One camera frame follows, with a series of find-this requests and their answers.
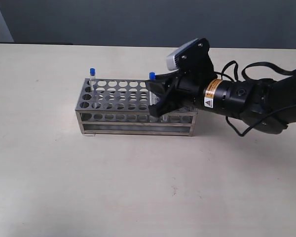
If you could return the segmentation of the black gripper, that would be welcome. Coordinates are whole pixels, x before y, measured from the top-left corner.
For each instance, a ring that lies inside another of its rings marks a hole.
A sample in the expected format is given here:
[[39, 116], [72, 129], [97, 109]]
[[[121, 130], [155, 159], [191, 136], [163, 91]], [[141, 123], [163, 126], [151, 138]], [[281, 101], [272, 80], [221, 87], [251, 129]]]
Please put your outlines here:
[[[184, 106], [193, 106], [223, 116], [240, 116], [251, 102], [255, 85], [250, 82], [231, 82], [214, 75], [189, 74], [176, 76], [177, 71], [155, 74], [153, 92], [158, 97], [149, 105], [149, 114], [161, 117]], [[146, 89], [149, 91], [149, 79]]]

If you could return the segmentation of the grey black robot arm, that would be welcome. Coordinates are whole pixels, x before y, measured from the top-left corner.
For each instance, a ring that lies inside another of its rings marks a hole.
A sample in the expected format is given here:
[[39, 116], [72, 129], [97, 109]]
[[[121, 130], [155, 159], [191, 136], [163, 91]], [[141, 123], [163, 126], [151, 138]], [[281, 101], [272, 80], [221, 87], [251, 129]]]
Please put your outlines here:
[[146, 88], [158, 97], [148, 107], [149, 114], [161, 117], [183, 107], [193, 107], [225, 117], [226, 123], [244, 137], [255, 129], [280, 134], [296, 123], [296, 70], [285, 71], [272, 64], [285, 79], [250, 79], [225, 77], [213, 70], [174, 71], [146, 80]]

